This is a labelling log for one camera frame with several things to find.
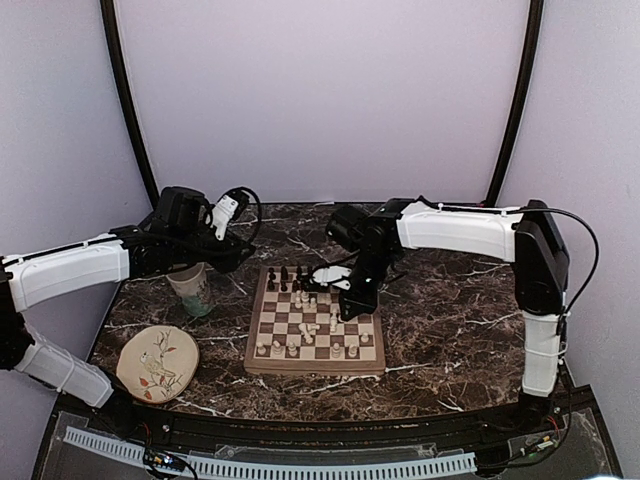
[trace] wooden chessboard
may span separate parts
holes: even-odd
[[[289,281],[287,291],[280,291],[280,267],[274,266],[275,290],[268,291],[269,267],[262,267],[249,330],[249,341],[245,354],[244,368],[249,373],[273,373],[280,375],[380,375],[384,373],[385,358],[380,316],[360,315],[348,322],[338,322],[336,332],[330,332],[330,314],[338,307],[338,291],[311,293],[317,297],[316,307],[296,308],[295,292],[291,291],[296,276],[296,267],[287,267]],[[317,324],[319,330],[307,344],[299,324]],[[361,335],[368,333],[368,341],[363,343]],[[276,354],[271,344],[277,340],[282,351]],[[256,343],[262,342],[266,352],[260,355]],[[294,356],[287,346],[296,344]],[[331,355],[331,347],[340,345],[340,356]],[[350,357],[346,349],[357,345],[355,357]]]

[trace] chessboard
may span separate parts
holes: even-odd
[[[280,285],[281,267],[272,268],[275,278],[271,290],[269,267],[262,267],[260,272],[244,360],[247,372],[329,376],[384,373],[384,343],[377,313],[344,323],[334,321],[332,328],[330,318],[332,312],[339,311],[339,291],[331,287],[326,292],[312,292],[309,295],[315,302],[297,307],[296,292],[292,292],[296,267],[287,267],[284,292]],[[274,342],[278,342],[279,349],[274,348]]]

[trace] black pole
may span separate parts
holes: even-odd
[[[102,9],[102,22],[104,23],[104,34],[107,38],[107,46],[109,48],[109,57],[111,58],[111,68],[113,76],[116,80],[116,89],[120,97],[120,107],[124,115],[124,121],[127,124],[129,138],[133,153],[136,156],[138,169],[144,182],[144,188],[147,190],[147,196],[151,206],[155,208],[158,205],[160,194],[158,193],[158,185],[153,177],[151,164],[147,151],[142,141],[142,133],[138,124],[138,116],[133,106],[133,97],[129,88],[129,80],[127,79],[127,71],[124,65],[124,57],[122,55],[122,45],[120,44],[120,35],[118,34],[118,23],[116,21],[116,11],[113,0],[100,0]]]
[[[496,168],[493,171],[493,178],[489,185],[487,198],[482,202],[485,207],[495,207],[502,189],[502,184],[507,175],[509,160],[513,153],[513,146],[516,143],[522,112],[524,111],[524,103],[527,99],[527,91],[529,90],[529,82],[531,80],[531,72],[533,71],[533,62],[536,57],[536,47],[538,46],[538,35],[540,34],[540,24],[542,23],[542,8],[544,0],[531,0],[529,6],[529,19],[527,20],[527,32],[524,37],[524,47],[522,48],[522,58],[520,59],[520,71],[518,72],[518,80],[516,81],[516,89],[511,102],[511,111],[507,120],[507,128],[502,139],[502,146],[498,154]]]

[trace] white backdrop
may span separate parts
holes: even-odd
[[[483,199],[527,0],[118,2],[160,186]]]

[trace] dark marble tabletop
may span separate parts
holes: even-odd
[[[373,210],[372,205],[363,206]],[[513,275],[495,259],[442,250],[411,252],[407,276],[380,293],[387,372],[380,377],[251,375],[244,371],[254,292],[262,265],[317,265],[346,252],[324,235],[333,205],[266,205],[257,253],[229,275],[208,272],[215,306],[189,317],[164,277],[127,282],[91,362],[115,372],[124,344],[150,325],[175,325],[200,347],[188,388],[163,407],[260,420],[410,418],[517,399],[524,323]],[[248,236],[255,217],[232,228]]]

